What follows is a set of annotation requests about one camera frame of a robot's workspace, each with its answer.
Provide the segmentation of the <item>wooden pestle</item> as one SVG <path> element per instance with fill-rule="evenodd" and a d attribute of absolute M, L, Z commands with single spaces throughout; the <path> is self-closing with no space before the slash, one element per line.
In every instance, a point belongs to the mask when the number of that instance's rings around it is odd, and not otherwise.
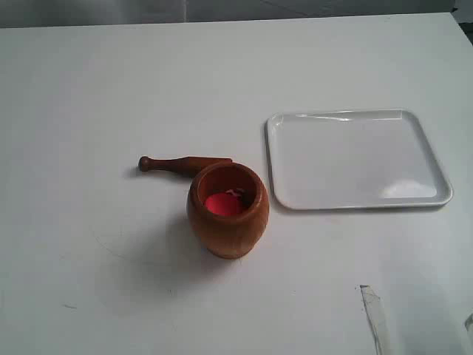
<path fill-rule="evenodd" d="M 183 178 L 196 178 L 217 168 L 233 166 L 230 158 L 209 158 L 188 156 L 173 159 L 154 159 L 148 156 L 140 157 L 137 163 L 137 176 L 165 174 L 178 175 Z"/>

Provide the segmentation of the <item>red object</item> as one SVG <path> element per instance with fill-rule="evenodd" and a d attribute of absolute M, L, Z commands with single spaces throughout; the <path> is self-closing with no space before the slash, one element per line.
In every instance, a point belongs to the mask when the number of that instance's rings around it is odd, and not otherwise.
<path fill-rule="evenodd" d="M 204 206 L 211 213 L 231 217 L 243 213 L 246 210 L 242 195 L 234 192 L 220 192 L 210 195 L 204 202 Z"/>

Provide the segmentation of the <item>wooden mortar bowl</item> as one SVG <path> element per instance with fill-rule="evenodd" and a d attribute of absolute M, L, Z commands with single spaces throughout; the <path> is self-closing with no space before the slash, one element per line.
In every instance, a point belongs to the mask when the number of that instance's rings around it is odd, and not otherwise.
<path fill-rule="evenodd" d="M 244 209 L 224 217 L 209 211 L 205 200 L 230 189 L 242 190 Z M 214 255 L 237 259 L 257 244 L 268 224 L 270 204 L 260 177 L 239 163 L 216 163 L 202 170 L 188 191 L 186 212 L 201 243 Z"/>

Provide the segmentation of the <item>white plastic tray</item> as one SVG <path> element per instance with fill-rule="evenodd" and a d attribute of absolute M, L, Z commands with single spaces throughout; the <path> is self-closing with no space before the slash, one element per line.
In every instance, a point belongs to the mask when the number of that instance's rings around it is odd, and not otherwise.
<path fill-rule="evenodd" d="M 409 110 L 280 113 L 265 133 L 274 197 L 287 209 L 437 208 L 453 197 Z"/>

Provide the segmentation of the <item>clear tape strip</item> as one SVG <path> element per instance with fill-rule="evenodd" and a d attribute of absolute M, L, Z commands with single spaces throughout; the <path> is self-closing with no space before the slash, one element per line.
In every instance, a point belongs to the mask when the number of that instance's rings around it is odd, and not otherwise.
<path fill-rule="evenodd" d="M 392 354 L 390 335 L 381 298 L 369 285 L 360 285 L 361 297 L 377 355 Z"/>

